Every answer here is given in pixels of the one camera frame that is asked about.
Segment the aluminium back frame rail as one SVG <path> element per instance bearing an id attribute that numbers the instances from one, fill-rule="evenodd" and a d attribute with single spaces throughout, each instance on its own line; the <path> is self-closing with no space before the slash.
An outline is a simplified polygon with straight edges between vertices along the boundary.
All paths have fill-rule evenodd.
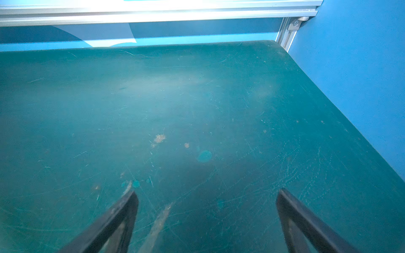
<path id="1" fill-rule="evenodd" d="M 322 1 L 1 1 L 1 26 L 313 17 Z"/>

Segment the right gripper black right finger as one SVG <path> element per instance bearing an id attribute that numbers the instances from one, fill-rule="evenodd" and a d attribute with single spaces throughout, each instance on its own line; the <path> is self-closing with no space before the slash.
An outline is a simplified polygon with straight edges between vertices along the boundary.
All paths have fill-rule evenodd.
<path id="1" fill-rule="evenodd" d="M 285 243 L 290 253 L 309 253 L 307 241 L 319 253 L 359 252 L 287 189 L 279 190 L 276 207 Z"/>

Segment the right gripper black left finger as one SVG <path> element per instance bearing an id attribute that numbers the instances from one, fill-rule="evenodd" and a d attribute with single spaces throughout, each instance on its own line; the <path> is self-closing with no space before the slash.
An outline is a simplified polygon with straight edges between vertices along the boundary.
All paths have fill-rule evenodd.
<path id="1" fill-rule="evenodd" d="M 60 253 L 126 253 L 129 248 L 139 200 L 131 190 L 85 231 L 59 250 Z"/>

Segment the aluminium right corner post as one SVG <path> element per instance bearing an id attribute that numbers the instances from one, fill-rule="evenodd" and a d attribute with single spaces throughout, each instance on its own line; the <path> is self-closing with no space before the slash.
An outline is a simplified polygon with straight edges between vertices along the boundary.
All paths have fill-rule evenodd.
<path id="1" fill-rule="evenodd" d="M 310 17 L 284 17 L 276 37 L 276 43 L 286 52 L 291 48 L 294 38 L 302 23 L 308 21 Z"/>

